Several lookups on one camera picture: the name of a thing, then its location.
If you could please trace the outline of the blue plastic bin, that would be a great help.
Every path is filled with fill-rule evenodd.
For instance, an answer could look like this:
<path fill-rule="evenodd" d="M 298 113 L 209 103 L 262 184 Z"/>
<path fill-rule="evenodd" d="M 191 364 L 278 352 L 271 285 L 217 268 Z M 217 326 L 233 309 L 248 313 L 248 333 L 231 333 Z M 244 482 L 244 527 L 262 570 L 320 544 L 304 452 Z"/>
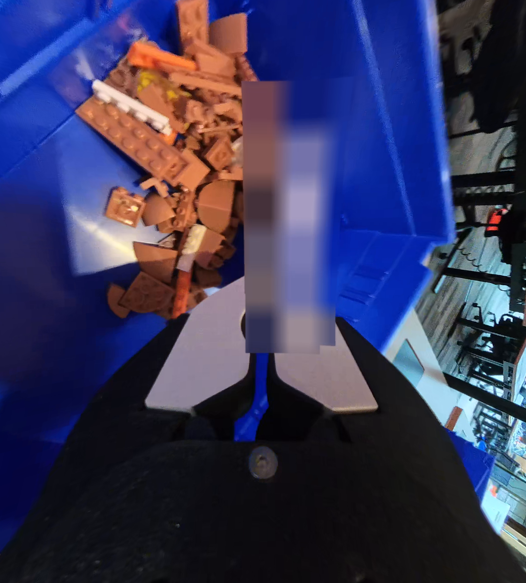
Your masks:
<path fill-rule="evenodd" d="M 353 89 L 341 116 L 342 315 L 385 351 L 453 235 L 437 16 L 451 1 L 209 1 L 246 12 L 261 79 Z M 141 37 L 179 49 L 174 1 L 0 1 L 0 551 L 91 397 L 165 325 L 120 321 L 134 229 L 104 217 L 142 173 L 75 114 Z"/>

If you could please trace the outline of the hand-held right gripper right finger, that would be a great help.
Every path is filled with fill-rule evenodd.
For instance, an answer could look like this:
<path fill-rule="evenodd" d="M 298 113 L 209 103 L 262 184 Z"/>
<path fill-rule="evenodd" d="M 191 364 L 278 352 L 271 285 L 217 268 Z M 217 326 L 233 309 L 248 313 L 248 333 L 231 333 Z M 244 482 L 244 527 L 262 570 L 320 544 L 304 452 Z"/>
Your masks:
<path fill-rule="evenodd" d="M 368 413 L 378 409 L 351 349 L 333 323 L 331 344 L 315 352 L 271 353 L 269 410 L 277 413 Z"/>

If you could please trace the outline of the pile of brown toy bricks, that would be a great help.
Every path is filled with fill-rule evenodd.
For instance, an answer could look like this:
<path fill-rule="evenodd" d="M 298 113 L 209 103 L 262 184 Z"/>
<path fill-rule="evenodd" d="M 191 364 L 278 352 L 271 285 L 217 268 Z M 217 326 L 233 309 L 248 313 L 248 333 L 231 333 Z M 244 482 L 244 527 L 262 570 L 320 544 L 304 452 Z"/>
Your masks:
<path fill-rule="evenodd" d="M 175 319 L 222 284 L 244 222 L 242 86 L 258 77 L 246 58 L 247 15 L 210 21 L 208 1 L 176 1 L 180 54 L 133 42 L 76 113 L 147 174 L 143 194 L 113 187 L 106 218 L 163 235 L 133 242 L 140 272 L 107 290 L 119 318 Z"/>

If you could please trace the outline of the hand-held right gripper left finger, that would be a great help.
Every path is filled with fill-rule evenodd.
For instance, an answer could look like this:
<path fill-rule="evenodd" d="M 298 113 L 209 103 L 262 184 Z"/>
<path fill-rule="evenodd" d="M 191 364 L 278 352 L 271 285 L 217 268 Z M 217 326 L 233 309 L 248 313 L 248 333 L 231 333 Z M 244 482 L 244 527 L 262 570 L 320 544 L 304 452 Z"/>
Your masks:
<path fill-rule="evenodd" d="M 147 408 L 190 411 L 245 377 L 244 283 L 244 278 L 230 283 L 189 313 L 145 399 Z"/>

